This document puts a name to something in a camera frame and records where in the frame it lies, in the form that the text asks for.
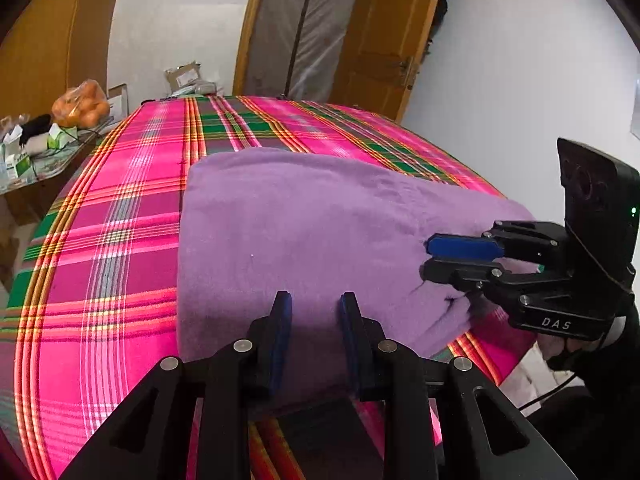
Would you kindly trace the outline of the right hand white glove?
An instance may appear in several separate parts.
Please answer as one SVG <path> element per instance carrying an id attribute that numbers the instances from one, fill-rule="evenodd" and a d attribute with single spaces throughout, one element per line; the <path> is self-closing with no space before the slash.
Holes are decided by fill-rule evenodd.
<path id="1" fill-rule="evenodd" d="M 600 341 L 582 341 L 540 334 L 537 344 L 544 362 L 555 372 L 577 373 L 600 346 Z"/>

